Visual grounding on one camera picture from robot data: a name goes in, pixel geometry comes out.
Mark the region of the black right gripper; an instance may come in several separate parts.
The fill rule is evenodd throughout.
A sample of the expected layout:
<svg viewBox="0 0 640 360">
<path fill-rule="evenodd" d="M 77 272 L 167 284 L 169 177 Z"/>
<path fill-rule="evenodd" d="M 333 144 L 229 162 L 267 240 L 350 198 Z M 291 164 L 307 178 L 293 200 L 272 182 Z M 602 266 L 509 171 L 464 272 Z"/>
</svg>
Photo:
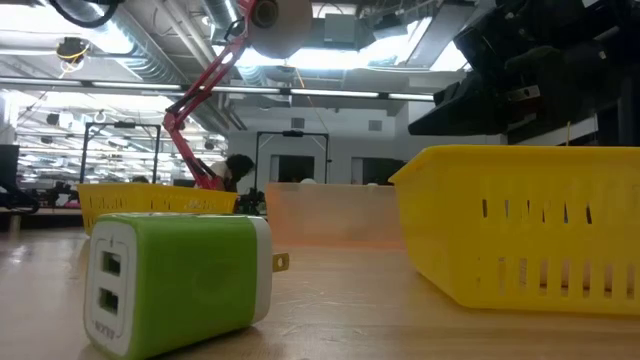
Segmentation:
<svg viewBox="0 0 640 360">
<path fill-rule="evenodd" d="M 410 135 L 531 133 L 580 122 L 611 109 L 639 73 L 639 52 L 618 42 L 535 47 L 504 65 L 504 101 L 478 74 L 433 95 L 434 107 L 408 125 Z"/>
</svg>

